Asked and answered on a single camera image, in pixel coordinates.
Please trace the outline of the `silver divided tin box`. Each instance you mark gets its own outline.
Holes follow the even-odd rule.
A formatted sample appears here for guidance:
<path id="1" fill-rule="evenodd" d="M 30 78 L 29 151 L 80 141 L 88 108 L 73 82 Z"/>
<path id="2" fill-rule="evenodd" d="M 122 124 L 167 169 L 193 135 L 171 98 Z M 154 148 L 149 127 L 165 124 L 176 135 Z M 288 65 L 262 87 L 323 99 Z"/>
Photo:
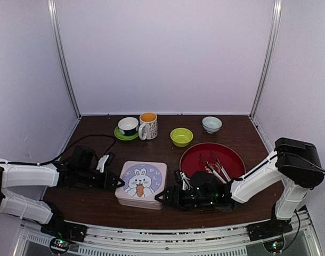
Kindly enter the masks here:
<path id="1" fill-rule="evenodd" d="M 124 206 L 138 207 L 151 210 L 161 210 L 163 208 L 163 203 L 155 200 L 155 195 L 149 195 L 147 197 L 133 197 L 126 193 L 122 195 L 116 195 L 118 203 Z"/>

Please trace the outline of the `bunny print tin lid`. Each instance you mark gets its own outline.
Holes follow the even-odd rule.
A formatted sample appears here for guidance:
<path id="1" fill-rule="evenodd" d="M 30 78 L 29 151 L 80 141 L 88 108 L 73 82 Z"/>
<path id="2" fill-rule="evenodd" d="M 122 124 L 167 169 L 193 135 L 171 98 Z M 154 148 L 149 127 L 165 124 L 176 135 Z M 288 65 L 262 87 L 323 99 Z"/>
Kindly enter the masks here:
<path id="1" fill-rule="evenodd" d="M 162 162 L 126 161 L 120 178 L 124 185 L 115 191 L 118 200 L 154 202 L 167 182 L 167 164 Z"/>

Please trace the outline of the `white metal tongs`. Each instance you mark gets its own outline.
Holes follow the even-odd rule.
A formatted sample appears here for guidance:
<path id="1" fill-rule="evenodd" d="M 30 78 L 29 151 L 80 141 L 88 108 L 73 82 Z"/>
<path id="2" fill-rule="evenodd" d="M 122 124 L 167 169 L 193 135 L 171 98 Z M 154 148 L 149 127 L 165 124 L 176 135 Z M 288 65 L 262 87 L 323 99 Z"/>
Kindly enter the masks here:
<path id="1" fill-rule="evenodd" d="M 206 160 L 203 154 L 199 155 L 199 159 L 205 166 L 205 170 L 209 173 L 212 173 L 223 184 L 230 182 L 231 178 L 227 174 L 225 168 L 223 167 L 213 150 L 210 151 L 210 156 L 212 160 L 215 161 L 213 164 L 209 163 L 209 161 Z"/>

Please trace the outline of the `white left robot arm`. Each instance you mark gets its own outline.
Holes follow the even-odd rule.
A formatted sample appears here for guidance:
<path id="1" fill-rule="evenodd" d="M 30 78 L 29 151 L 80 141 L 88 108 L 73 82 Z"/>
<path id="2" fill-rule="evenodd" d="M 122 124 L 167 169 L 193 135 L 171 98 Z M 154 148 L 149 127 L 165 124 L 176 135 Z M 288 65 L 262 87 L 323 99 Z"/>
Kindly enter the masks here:
<path id="1" fill-rule="evenodd" d="M 57 237 L 69 231 L 64 216 L 52 203 L 34 200 L 13 191 L 18 187 L 73 187 L 86 185 L 92 188 L 116 190 L 124 181 L 107 166 L 114 158 L 106 153 L 91 167 L 96 159 L 92 148 L 77 146 L 63 161 L 47 163 L 20 163 L 0 159 L 0 213 L 30 219 L 48 226 Z"/>

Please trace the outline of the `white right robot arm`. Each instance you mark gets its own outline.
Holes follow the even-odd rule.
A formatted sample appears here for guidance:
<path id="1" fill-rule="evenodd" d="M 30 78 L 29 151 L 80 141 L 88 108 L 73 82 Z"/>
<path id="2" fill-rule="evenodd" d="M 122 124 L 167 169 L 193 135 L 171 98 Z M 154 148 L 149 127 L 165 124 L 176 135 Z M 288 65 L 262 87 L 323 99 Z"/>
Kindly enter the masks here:
<path id="1" fill-rule="evenodd" d="M 178 170 L 175 171 L 178 185 L 158 193 L 155 200 L 182 210 L 232 212 L 259 192 L 283 181 L 286 187 L 273 207 L 272 219 L 265 224 L 265 231 L 274 236 L 283 230 L 307 192 L 318 186 L 324 176 L 314 144 L 279 138 L 274 151 L 246 174 L 223 182 L 206 171 L 187 175 Z"/>

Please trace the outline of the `green saucer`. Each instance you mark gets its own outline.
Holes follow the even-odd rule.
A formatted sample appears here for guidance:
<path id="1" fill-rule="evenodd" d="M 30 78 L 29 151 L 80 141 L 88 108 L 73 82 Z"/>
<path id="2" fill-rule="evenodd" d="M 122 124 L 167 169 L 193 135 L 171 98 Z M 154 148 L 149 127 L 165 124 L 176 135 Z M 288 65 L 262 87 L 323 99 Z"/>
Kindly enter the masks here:
<path id="1" fill-rule="evenodd" d="M 114 136 L 118 139 L 118 140 L 121 140 L 121 141 L 131 141 L 131 140 L 134 140 L 136 138 L 139 137 L 139 134 L 137 132 L 133 133 L 133 134 L 126 134 L 126 133 L 122 133 L 120 131 L 120 128 L 119 127 L 116 127 L 115 130 L 114 130 Z"/>

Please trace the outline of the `dark white-lined cup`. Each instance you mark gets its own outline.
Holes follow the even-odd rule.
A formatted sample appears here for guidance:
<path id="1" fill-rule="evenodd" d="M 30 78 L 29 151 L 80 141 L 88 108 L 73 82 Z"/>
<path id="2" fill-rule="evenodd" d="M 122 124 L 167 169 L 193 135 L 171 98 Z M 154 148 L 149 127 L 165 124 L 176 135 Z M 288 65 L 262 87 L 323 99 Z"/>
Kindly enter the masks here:
<path id="1" fill-rule="evenodd" d="M 139 121 L 135 117 L 125 117 L 117 125 L 122 133 L 133 134 L 139 129 Z"/>

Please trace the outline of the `lime green bowl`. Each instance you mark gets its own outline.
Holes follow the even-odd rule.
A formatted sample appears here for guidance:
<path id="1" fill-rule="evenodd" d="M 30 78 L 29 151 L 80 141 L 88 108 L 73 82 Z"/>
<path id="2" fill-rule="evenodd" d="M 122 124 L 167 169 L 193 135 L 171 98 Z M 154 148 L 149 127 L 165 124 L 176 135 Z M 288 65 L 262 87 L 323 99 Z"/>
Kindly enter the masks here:
<path id="1" fill-rule="evenodd" d="M 193 140 L 193 133 L 186 128 L 175 128 L 170 133 L 172 143 L 177 147 L 187 147 Z"/>

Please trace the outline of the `white patterned mug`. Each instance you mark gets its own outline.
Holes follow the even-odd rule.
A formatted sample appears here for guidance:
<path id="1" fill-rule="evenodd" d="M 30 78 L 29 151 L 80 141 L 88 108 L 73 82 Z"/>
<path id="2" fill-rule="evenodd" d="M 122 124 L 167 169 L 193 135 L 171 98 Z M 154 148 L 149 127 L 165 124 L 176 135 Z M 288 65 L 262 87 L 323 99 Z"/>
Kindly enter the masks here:
<path id="1" fill-rule="evenodd" d="M 139 121 L 138 134 L 141 140 L 153 140 L 158 136 L 158 116 L 155 113 L 143 113 Z"/>

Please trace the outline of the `red round tray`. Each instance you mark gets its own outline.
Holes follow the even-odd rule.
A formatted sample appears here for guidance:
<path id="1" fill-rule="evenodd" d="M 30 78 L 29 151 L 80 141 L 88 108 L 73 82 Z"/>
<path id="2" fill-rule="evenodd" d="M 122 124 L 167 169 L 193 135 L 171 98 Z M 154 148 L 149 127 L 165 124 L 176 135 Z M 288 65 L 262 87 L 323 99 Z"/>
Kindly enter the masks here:
<path id="1" fill-rule="evenodd" d="M 230 179 L 238 178 L 246 173 L 246 167 L 241 157 L 231 148 L 218 143 L 199 143 L 187 149 L 181 156 L 179 168 L 188 177 L 191 177 L 197 171 L 205 171 L 206 166 L 200 159 L 203 155 L 207 162 L 218 168 L 217 161 L 212 157 L 214 152 L 217 159 L 224 167 Z"/>

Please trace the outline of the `pale blue ceramic bowl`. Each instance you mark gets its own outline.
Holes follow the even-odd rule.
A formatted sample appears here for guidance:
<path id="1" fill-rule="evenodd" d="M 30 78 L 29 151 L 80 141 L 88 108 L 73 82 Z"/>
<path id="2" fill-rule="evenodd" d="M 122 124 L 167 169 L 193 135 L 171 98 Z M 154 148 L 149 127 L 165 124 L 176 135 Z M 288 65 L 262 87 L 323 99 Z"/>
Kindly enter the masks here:
<path id="1" fill-rule="evenodd" d="M 202 119 L 202 127 L 207 133 L 213 134 L 222 128 L 222 121 L 217 117 L 207 116 Z"/>

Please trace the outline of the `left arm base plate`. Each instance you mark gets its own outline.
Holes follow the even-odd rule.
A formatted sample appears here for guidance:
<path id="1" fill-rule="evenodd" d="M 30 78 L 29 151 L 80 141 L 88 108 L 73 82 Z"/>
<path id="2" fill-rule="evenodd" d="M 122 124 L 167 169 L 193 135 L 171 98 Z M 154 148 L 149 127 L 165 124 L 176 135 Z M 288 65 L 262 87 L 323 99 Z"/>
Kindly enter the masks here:
<path id="1" fill-rule="evenodd" d="M 63 220 L 50 221 L 48 224 L 39 224 L 42 233 L 60 238 L 69 242 L 83 242 L 87 233 L 87 227 Z"/>

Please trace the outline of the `aluminium front rail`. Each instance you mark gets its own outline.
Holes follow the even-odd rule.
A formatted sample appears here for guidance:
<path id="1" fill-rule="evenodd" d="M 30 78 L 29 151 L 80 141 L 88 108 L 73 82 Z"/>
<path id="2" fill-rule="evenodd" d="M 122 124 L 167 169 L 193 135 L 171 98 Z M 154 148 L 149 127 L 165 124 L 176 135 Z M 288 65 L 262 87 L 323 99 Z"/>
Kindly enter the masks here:
<path id="1" fill-rule="evenodd" d="M 82 242 L 54 245 L 40 226 L 23 221 L 12 255 L 322 255 L 307 212 L 291 221 L 293 230 L 252 241 L 245 224 L 199 229 L 125 229 L 87 225 Z"/>

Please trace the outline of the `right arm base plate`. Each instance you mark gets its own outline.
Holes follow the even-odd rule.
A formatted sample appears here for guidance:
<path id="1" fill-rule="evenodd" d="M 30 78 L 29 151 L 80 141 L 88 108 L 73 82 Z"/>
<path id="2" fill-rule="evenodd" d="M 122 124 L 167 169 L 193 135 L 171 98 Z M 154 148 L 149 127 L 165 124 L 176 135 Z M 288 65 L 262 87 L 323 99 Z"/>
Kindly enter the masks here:
<path id="1" fill-rule="evenodd" d="M 279 236 L 293 230 L 290 221 L 272 219 L 259 223 L 249 224 L 246 228 L 251 242 Z"/>

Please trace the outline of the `left aluminium frame post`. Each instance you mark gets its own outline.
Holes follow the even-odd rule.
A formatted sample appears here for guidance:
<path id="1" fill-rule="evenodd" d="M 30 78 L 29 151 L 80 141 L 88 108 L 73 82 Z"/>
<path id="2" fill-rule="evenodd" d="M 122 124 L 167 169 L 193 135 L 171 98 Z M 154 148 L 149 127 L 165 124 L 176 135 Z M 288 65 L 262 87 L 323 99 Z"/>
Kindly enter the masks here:
<path id="1" fill-rule="evenodd" d="M 81 113 L 79 111 L 78 103 L 76 100 L 76 96 L 74 93 L 74 90 L 72 88 L 71 78 L 69 75 L 69 70 L 67 66 L 66 56 L 64 54 L 64 48 L 63 48 L 63 42 L 62 37 L 60 33 L 60 26 L 59 26 L 59 19 L 57 14 L 57 7 L 56 7 L 56 1 L 55 0 L 48 0 L 48 11 L 51 19 L 55 44 L 56 44 L 56 50 L 58 52 L 58 58 L 59 58 L 59 65 L 63 76 L 64 85 L 67 90 L 68 98 L 70 100 L 70 103 L 72 105 L 72 108 L 74 110 L 75 116 L 79 119 L 81 118 Z"/>

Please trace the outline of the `aluminium frame post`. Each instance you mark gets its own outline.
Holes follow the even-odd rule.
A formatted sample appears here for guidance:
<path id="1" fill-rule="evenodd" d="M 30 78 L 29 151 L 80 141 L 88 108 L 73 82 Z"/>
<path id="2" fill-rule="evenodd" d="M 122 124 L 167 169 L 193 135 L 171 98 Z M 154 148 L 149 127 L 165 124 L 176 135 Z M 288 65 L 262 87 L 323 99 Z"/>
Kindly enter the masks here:
<path id="1" fill-rule="evenodd" d="M 57 14 L 57 7 L 56 7 L 56 1 L 55 0 L 48 0 L 48 11 L 51 19 L 55 44 L 56 44 L 56 50 L 58 52 L 58 58 L 59 58 L 59 65 L 63 76 L 64 85 L 67 90 L 68 98 L 70 100 L 70 103 L 72 105 L 72 108 L 74 110 L 75 116 L 79 119 L 81 118 L 81 113 L 79 111 L 78 103 L 76 100 L 76 96 L 74 93 L 74 90 L 72 88 L 71 78 L 69 75 L 69 70 L 67 66 L 66 56 L 64 54 L 64 48 L 63 48 L 63 42 L 62 37 L 60 33 L 60 26 L 59 26 L 59 19 Z"/>
<path id="2" fill-rule="evenodd" d="M 261 75 L 258 82 L 257 91 L 255 94 L 253 106 L 250 111 L 249 117 L 253 120 L 257 114 L 258 106 L 262 99 L 262 94 L 264 91 L 264 87 L 267 81 L 267 76 L 270 70 L 272 56 L 275 49 L 275 45 L 278 38 L 280 21 L 281 21 L 281 14 L 282 14 L 282 0 L 275 0 L 273 5 L 273 12 L 272 12 L 272 19 L 270 25 L 270 33 L 267 42 L 267 48 L 265 52 L 265 58 L 262 66 Z"/>

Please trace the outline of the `right aluminium frame post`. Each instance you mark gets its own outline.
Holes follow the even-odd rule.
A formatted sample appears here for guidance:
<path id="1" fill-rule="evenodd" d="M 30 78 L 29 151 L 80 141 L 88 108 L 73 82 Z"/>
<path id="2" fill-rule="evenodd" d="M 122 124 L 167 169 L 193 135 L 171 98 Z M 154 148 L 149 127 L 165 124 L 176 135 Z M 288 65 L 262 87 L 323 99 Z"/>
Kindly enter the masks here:
<path id="1" fill-rule="evenodd" d="M 267 48 L 265 52 L 265 58 L 262 66 L 261 75 L 258 82 L 257 91 L 255 94 L 253 106 L 250 111 L 249 117 L 253 120 L 257 114 L 258 106 L 262 99 L 262 94 L 264 91 L 264 87 L 267 81 L 267 76 L 270 70 L 272 56 L 275 49 L 275 45 L 278 38 L 280 21 L 281 21 L 281 14 L 282 14 L 282 0 L 275 0 L 273 5 L 273 12 L 272 12 L 272 19 L 270 25 L 270 33 L 267 42 Z"/>

